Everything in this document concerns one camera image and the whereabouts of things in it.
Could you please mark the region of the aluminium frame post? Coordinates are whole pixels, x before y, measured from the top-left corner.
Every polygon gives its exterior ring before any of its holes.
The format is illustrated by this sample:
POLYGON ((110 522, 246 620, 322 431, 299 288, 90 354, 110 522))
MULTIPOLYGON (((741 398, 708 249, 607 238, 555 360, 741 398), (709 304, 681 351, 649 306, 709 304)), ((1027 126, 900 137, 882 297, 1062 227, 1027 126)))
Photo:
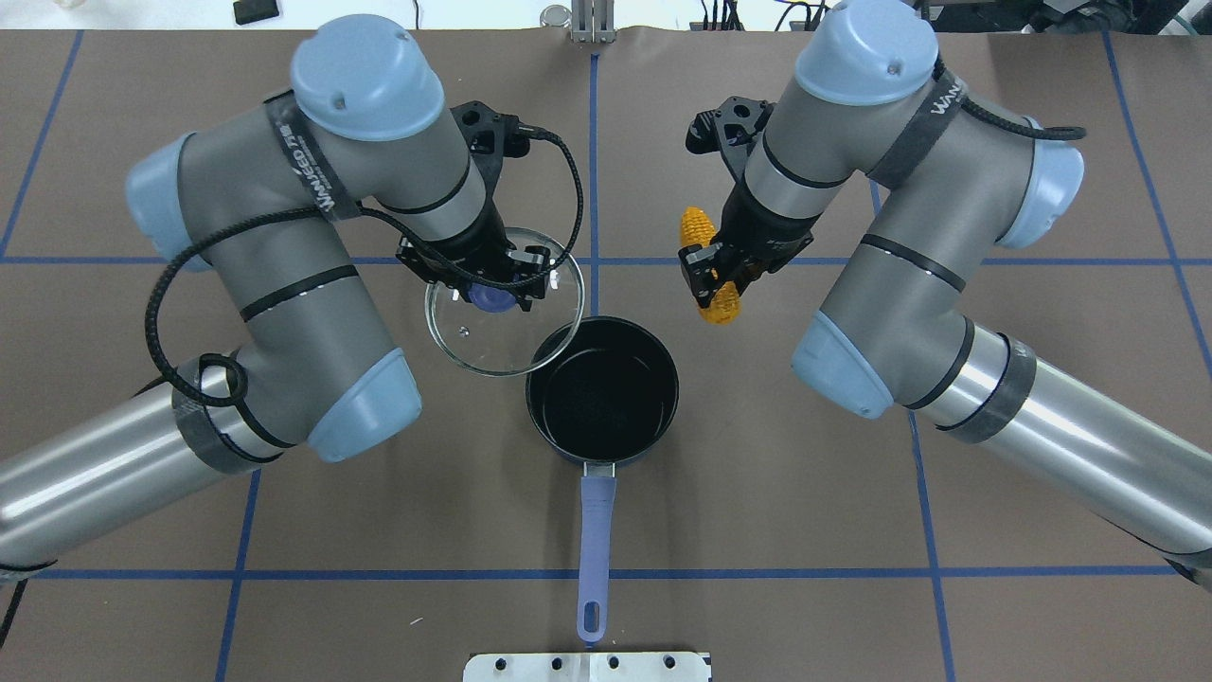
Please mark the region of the aluminium frame post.
POLYGON ((573 0, 570 13, 571 42, 605 45, 617 39, 614 0, 573 0))

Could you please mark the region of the yellow toy corn cob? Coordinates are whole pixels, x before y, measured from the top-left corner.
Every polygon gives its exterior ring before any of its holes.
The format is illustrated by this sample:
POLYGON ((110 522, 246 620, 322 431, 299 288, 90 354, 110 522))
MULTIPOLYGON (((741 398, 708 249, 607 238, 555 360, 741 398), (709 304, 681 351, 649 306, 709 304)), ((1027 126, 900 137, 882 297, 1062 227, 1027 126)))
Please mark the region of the yellow toy corn cob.
POLYGON ((680 220, 678 256, 701 317, 708 323, 727 325, 741 314, 741 293, 733 281, 720 275, 720 246, 711 242, 715 234, 716 228, 704 211, 686 207, 680 220))

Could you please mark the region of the glass pot lid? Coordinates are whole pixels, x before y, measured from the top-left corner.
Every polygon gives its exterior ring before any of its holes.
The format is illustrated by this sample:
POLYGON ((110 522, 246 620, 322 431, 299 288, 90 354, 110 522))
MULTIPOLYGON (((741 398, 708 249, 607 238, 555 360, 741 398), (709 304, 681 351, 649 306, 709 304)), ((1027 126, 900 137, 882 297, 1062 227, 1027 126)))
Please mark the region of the glass pot lid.
POLYGON ((433 340, 456 366, 480 376, 524 376, 553 363, 579 331, 585 313, 577 260, 555 263, 564 246, 537 230, 510 227, 509 256, 518 277, 544 276, 526 291, 467 283, 428 286, 425 319, 433 340))

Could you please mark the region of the dark blue saucepan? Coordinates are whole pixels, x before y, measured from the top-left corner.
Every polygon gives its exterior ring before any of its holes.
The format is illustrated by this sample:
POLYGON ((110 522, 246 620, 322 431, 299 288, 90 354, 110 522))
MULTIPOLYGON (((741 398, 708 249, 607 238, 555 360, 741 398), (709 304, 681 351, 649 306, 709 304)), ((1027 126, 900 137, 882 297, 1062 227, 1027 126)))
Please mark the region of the dark blue saucepan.
POLYGON ((581 466, 579 596, 576 630, 593 648, 608 621, 617 470, 644 458, 671 425, 679 402, 671 354, 621 316, 587 316, 551 332, 528 372, 528 418, 554 452, 581 466))

